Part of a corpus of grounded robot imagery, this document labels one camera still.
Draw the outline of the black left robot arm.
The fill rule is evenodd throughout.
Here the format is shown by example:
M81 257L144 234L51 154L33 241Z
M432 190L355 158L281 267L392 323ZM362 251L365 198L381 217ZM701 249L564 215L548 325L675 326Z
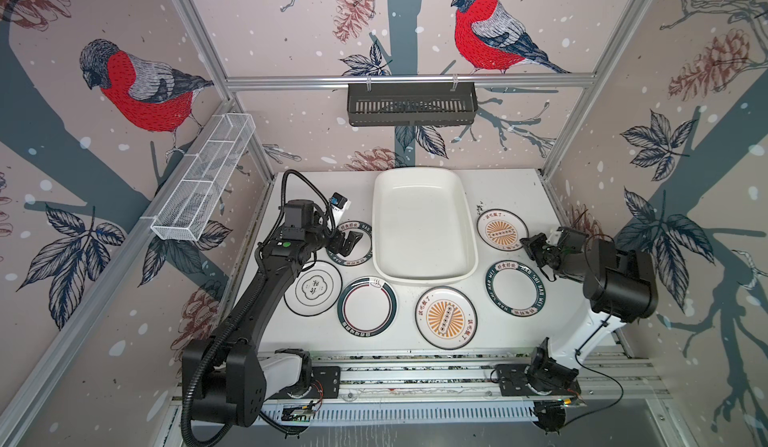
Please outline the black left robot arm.
M284 294L317 252L329 248L346 256L354 248L357 237L336 226L349 204L339 193L324 206L305 199L284 203L273 229L255 250L257 272L246 292L208 338L187 344L180 417L186 444L200 442L193 433L194 421L216 423L226 434L234 426L251 426L273 395L311 391L308 352L282 348L260 359L259 347Z

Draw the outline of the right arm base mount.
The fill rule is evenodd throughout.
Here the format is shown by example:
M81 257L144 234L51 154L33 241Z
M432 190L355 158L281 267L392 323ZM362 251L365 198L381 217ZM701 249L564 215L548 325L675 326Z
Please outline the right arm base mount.
M523 364L498 364L489 378L504 397L576 396L582 393L579 371L557 363L533 368Z

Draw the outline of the large orange sunburst plate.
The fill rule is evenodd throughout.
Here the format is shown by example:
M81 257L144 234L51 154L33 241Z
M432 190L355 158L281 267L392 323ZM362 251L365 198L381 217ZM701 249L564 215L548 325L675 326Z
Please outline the large orange sunburst plate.
M470 299L449 286L425 291L417 301L415 320L422 337L443 350L467 346L478 326L477 312Z

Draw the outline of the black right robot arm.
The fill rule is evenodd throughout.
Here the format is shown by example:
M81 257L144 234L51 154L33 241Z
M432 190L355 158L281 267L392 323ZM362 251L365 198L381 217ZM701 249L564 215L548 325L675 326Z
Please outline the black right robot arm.
M563 330L536 347L526 369L528 385L540 394L575 391L583 361L604 338L656 311L659 295L652 257L622 250L609 236L564 226L550 236L523 238L521 244L556 280L581 285L584 301L577 313Z

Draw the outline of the small orange sunburst plate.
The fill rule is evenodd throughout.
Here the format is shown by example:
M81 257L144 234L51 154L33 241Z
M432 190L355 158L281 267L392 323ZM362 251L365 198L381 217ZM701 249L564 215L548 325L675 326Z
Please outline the small orange sunburst plate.
M477 232L487 245L506 252L521 249L521 240L529 237L525 222L505 209L489 209L482 212L477 220Z

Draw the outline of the green red rim plate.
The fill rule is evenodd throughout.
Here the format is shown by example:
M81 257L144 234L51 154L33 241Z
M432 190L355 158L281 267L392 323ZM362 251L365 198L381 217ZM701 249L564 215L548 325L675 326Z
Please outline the green red rim plate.
M342 328L355 337L374 337L394 322L398 300L384 279L368 276L351 281L341 291L337 316Z

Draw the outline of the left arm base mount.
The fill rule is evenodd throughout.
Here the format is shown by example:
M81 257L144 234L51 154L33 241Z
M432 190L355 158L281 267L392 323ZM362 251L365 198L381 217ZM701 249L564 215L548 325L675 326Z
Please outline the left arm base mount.
M313 367L311 376L297 386L286 387L274 395L276 399L325 400L337 399L341 384L341 369L337 366Z

